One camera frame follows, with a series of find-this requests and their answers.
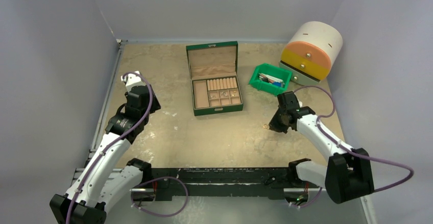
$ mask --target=cable connector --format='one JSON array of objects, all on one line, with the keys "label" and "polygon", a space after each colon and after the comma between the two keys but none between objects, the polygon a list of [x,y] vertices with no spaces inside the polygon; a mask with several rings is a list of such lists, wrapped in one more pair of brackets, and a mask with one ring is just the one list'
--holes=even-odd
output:
[{"label": "cable connector", "polygon": [[338,140],[338,141],[337,141],[337,144],[336,144],[336,145],[337,145],[337,147],[338,147],[338,148],[340,148],[340,146],[341,146],[341,143],[342,143],[342,141],[341,141],[341,140]]}]

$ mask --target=green jewelry box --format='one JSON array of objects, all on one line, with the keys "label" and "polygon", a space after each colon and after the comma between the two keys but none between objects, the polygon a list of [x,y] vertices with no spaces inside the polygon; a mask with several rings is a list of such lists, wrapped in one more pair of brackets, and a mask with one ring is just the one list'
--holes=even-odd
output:
[{"label": "green jewelry box", "polygon": [[194,116],[241,111],[237,41],[188,45]]}]

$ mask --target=white cylinder top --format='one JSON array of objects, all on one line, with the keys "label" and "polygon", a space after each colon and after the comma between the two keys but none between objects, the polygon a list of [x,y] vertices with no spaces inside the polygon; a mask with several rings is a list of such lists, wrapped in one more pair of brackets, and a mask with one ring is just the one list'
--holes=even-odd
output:
[{"label": "white cylinder top", "polygon": [[296,41],[307,42],[323,50],[331,60],[331,65],[343,46],[343,38],[337,29],[319,21],[304,23],[289,43]]}]

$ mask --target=white arm casing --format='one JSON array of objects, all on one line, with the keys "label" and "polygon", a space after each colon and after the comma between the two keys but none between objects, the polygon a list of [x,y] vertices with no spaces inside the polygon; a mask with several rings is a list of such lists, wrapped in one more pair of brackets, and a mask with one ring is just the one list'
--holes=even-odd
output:
[{"label": "white arm casing", "polygon": [[130,189],[141,183],[143,172],[135,166],[126,166],[120,175],[111,180],[102,189],[98,202],[105,202],[104,211],[108,214],[113,206]]},{"label": "white arm casing", "polygon": [[[328,159],[335,153],[345,154],[346,151],[339,148],[334,142],[332,142],[325,135],[323,135],[322,132],[319,131],[316,120],[317,115],[309,114],[302,116],[302,118],[298,119],[297,121],[297,131],[310,140],[325,159]],[[337,142],[339,142],[340,145],[348,149],[353,148],[339,139],[333,132],[323,125],[323,123],[320,123],[320,125],[321,128]],[[326,166],[317,164],[313,161],[302,162],[296,166],[296,172],[299,179],[312,182],[320,187],[325,187],[326,170]]]},{"label": "white arm casing", "polygon": [[123,83],[125,83],[125,87],[126,87],[126,91],[130,92],[132,87],[134,86],[146,86],[145,83],[143,83],[143,81],[141,80],[141,78],[139,76],[133,75],[133,74],[128,74],[125,76],[125,78],[123,78],[121,76],[121,81]]},{"label": "white arm casing", "polygon": [[[102,150],[108,144],[114,141],[117,137],[119,137],[119,135],[113,133],[105,134],[102,137],[101,144],[98,147],[98,150],[96,151],[95,155],[87,164],[85,170],[80,175],[80,177],[66,191],[66,193],[68,194],[68,199],[72,199],[73,195],[76,192],[76,189],[78,188],[80,181],[83,179],[84,175],[87,173],[90,166],[96,160],[98,155],[100,155],[102,153]],[[99,162],[91,171],[89,177],[87,178],[87,181],[85,182],[85,185],[83,186],[82,192],[78,195],[78,198],[76,200],[77,203],[79,203],[80,201],[85,201],[86,206],[89,207],[94,207],[97,204],[100,198],[101,190],[104,187],[108,177],[110,176],[110,173],[113,171],[114,167],[116,166],[116,163],[118,162],[120,157],[126,152],[126,150],[128,150],[130,145],[131,144],[129,143],[129,141],[124,139],[118,141],[117,143],[115,143],[113,146],[110,147],[107,153],[104,156],[102,156],[102,158],[99,160]]]}]

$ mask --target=stained surface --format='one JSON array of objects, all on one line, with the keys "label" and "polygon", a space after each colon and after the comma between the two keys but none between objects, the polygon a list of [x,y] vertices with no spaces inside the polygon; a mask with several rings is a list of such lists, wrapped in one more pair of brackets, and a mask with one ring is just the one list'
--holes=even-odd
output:
[{"label": "stained surface", "polygon": [[[239,44],[238,79],[244,101],[240,112],[194,117],[185,44],[128,44],[117,76],[139,70],[152,84],[162,106],[119,160],[123,168],[132,158],[153,167],[267,167],[287,166],[301,158],[325,164],[319,151],[295,131],[276,133],[263,128],[274,115],[277,98],[248,85],[254,68],[278,65],[284,44]],[[329,90],[326,81],[320,86]],[[299,87],[290,83],[288,90]],[[108,118],[124,103],[125,87],[116,78]],[[332,103],[318,89],[297,92],[298,99],[317,114],[327,114]],[[337,115],[324,120],[343,138]]]}]

